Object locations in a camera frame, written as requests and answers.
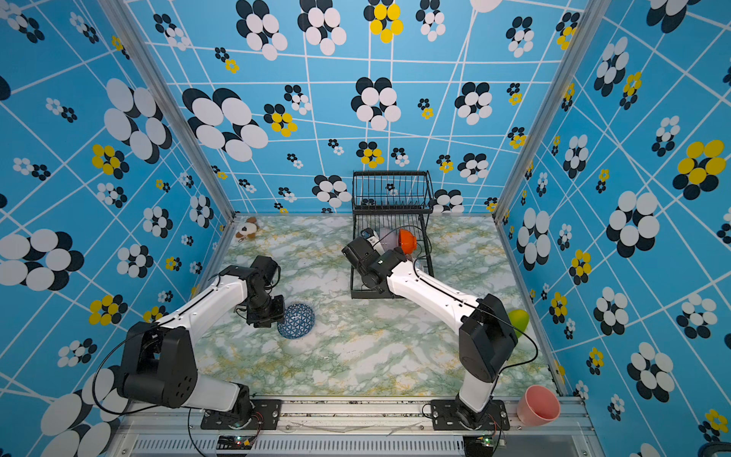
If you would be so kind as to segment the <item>lilac plastic bowl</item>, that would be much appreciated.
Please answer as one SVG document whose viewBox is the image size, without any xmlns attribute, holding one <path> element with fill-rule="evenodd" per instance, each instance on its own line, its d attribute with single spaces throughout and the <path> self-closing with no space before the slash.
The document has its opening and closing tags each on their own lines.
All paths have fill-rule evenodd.
<svg viewBox="0 0 731 457">
<path fill-rule="evenodd" d="M 383 251 L 399 248 L 399 228 L 382 228 L 379 232 L 379 243 Z"/>
</svg>

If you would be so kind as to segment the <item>blue patterned bowl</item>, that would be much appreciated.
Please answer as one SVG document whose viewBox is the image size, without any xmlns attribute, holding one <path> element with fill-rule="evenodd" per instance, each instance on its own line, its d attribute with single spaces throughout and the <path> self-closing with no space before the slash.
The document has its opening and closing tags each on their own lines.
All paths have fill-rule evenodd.
<svg viewBox="0 0 731 457">
<path fill-rule="evenodd" d="M 295 340 L 308 335 L 314 325 L 314 309 L 309 305 L 297 303 L 285 309 L 284 320 L 277 324 L 277 330 L 285 339 Z"/>
</svg>

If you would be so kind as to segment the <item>orange plastic bowl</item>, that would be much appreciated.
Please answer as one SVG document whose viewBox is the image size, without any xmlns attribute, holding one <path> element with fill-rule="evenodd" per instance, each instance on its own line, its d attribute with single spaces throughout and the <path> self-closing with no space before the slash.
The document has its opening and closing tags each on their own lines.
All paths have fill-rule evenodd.
<svg viewBox="0 0 731 457">
<path fill-rule="evenodd" d="M 407 256 L 413 255 L 418 249 L 418 241 L 415 235 L 405 228 L 398 230 L 398 244 L 399 248 Z"/>
</svg>

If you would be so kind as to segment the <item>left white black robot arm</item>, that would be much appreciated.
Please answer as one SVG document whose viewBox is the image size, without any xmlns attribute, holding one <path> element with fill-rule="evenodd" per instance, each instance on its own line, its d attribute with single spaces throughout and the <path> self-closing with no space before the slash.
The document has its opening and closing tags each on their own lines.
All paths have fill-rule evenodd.
<svg viewBox="0 0 731 457">
<path fill-rule="evenodd" d="M 194 346 L 219 319 L 236 310 L 255 328 L 282 323 L 284 297 L 272 293 L 280 276 L 279 265 L 259 255 L 248 267 L 224 268 L 201 293 L 161 321 L 133 326 L 123 346 L 118 394 L 170 409 L 245 409 L 247 388 L 203 375 Z"/>
</svg>

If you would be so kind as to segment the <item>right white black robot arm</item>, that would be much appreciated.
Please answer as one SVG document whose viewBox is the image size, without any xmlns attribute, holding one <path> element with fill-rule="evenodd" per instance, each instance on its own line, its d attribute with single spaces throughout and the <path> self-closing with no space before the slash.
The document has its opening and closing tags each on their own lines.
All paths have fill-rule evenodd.
<svg viewBox="0 0 731 457">
<path fill-rule="evenodd" d="M 365 230 L 342 249 L 368 289 L 405 298 L 444 322 L 458 337 L 458 356 L 466 371 L 455 399 L 455 415 L 476 430 L 488 415 L 499 376 L 518 344 L 517 329 L 502 301 L 463 293 L 423 272 L 411 253 L 418 243 L 387 242 Z"/>
</svg>

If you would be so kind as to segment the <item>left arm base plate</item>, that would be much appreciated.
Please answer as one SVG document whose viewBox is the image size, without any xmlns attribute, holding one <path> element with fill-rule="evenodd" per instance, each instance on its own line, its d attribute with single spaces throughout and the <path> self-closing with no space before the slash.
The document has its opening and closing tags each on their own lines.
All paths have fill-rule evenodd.
<svg viewBox="0 0 731 457">
<path fill-rule="evenodd" d="M 238 399 L 231 411 L 206 409 L 202 430 L 276 430 L 281 414 L 281 400 Z"/>
</svg>

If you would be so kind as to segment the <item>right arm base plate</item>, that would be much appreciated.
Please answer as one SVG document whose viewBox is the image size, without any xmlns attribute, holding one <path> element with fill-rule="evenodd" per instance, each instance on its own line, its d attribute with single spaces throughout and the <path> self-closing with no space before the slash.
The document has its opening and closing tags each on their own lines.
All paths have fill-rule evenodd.
<svg viewBox="0 0 731 457">
<path fill-rule="evenodd" d="M 439 431 L 508 431 L 510 422 L 506 404 L 492 400 L 480 412 L 472 411 L 457 399 L 437 400 L 429 403 L 434 430 Z"/>
</svg>

